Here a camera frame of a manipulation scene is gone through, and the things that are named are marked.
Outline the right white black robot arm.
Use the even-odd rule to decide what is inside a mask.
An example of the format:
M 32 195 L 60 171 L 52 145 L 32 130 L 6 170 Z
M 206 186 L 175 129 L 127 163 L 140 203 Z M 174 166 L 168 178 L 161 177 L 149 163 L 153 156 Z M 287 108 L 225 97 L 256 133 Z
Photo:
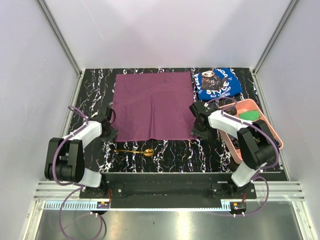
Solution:
M 223 107 L 209 108 L 208 102 L 200 100 L 192 103 L 189 109 L 195 117 L 191 134 L 201 140 L 208 140 L 212 129 L 220 130 L 236 138 L 242 162 L 226 184 L 228 195 L 239 198 L 245 192 L 245 187 L 258 177 L 258 172 L 269 163 L 279 161 L 279 148 L 267 122 L 262 119 L 255 121 L 241 119 L 229 114 L 234 104 Z

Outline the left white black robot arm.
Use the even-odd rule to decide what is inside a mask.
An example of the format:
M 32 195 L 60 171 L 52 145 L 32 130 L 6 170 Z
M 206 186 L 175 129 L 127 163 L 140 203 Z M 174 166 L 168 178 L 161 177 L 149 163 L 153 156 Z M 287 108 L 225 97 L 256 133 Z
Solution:
M 108 193 L 102 174 L 85 167 L 85 148 L 95 139 L 113 142 L 118 131 L 113 127 L 116 112 L 109 106 L 100 107 L 98 112 L 87 117 L 79 108 L 68 109 L 83 118 L 83 124 L 64 137 L 53 137 L 48 143 L 44 176 L 60 186 L 75 184 L 90 187 L 97 198 Z

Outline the magenta cloth napkin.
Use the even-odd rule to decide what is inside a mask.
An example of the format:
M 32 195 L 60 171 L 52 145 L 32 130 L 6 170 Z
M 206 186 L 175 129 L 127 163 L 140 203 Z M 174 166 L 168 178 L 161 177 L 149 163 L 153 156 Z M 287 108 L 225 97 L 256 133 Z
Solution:
M 188 71 L 118 74 L 112 102 L 116 141 L 195 139 L 193 90 Z

